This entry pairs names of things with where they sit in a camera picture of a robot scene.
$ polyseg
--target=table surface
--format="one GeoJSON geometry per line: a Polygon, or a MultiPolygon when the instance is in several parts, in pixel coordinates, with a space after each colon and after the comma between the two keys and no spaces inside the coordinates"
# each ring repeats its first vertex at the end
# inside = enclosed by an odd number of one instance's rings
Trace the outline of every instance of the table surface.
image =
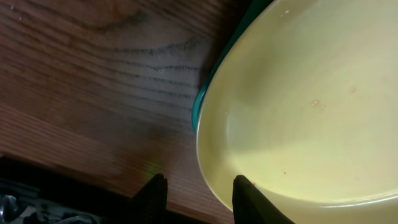
{"type": "Polygon", "coordinates": [[[0,151],[127,196],[160,172],[168,209],[232,223],[190,115],[249,3],[0,0],[0,151]]]}

